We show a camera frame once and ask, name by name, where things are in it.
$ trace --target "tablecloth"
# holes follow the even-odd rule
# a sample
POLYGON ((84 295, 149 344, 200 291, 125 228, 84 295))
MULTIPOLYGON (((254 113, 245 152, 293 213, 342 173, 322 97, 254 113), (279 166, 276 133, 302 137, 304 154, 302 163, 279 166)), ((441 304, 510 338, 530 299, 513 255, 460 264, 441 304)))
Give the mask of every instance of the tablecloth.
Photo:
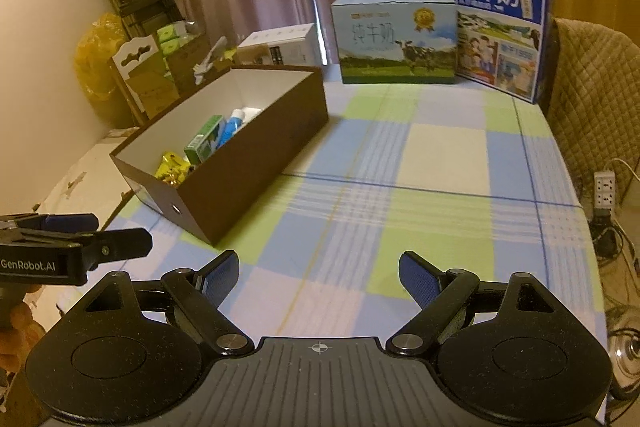
POLYGON ((110 270, 156 279, 232 248, 241 274, 220 309, 255 342, 384 342, 419 309, 398 280, 414 250, 482 280, 530 272, 606 344, 586 218, 537 106, 466 82, 325 91, 330 123, 218 245, 132 200, 111 228, 145 227, 152 252, 100 266, 61 306, 110 270))

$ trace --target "yellow plastic bag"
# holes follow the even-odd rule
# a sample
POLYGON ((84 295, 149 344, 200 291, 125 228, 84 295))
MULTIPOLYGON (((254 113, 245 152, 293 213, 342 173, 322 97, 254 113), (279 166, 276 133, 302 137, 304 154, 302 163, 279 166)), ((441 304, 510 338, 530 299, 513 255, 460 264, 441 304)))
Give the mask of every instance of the yellow plastic bag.
POLYGON ((84 95, 98 117, 116 129, 135 125, 127 101, 109 67, 109 59, 126 41, 120 18, 113 13, 105 13, 80 39, 74 57, 74 69, 84 95))

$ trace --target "metal screw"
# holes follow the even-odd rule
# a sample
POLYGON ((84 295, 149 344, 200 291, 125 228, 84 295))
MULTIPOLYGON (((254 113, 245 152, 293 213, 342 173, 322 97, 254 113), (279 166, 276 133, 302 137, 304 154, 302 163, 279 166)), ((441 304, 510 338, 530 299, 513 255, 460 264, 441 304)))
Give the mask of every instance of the metal screw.
POLYGON ((422 339, 418 335, 403 333, 394 336, 391 343, 398 349, 418 349, 422 345, 422 339))
POLYGON ((246 346, 249 343, 249 341, 244 335, 238 335, 237 333, 229 333, 228 335, 222 335, 221 337, 218 337, 216 343, 220 347, 222 347, 222 349, 236 351, 246 346))

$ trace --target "ribbed gray surface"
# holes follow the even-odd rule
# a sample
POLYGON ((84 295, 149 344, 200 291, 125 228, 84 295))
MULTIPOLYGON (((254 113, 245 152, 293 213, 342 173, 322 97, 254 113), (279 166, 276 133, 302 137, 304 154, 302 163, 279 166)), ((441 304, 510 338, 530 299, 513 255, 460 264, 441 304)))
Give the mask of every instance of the ribbed gray surface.
MULTIPOLYGON (((49 420, 43 427, 63 426, 49 420)), ((265 339, 214 364, 184 403, 140 427, 490 427, 437 387, 417 360, 374 339, 265 339), (324 344, 322 352, 313 349, 324 344)), ((593 426, 587 422, 576 427, 593 426)))

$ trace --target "white bottle cap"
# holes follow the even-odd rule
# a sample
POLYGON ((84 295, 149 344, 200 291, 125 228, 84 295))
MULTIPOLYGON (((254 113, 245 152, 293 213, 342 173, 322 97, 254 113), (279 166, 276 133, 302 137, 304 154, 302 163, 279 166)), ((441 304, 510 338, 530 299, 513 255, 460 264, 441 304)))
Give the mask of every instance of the white bottle cap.
POLYGON ((244 121, 244 111, 242 109, 234 109, 231 112, 231 118, 239 118, 244 121))

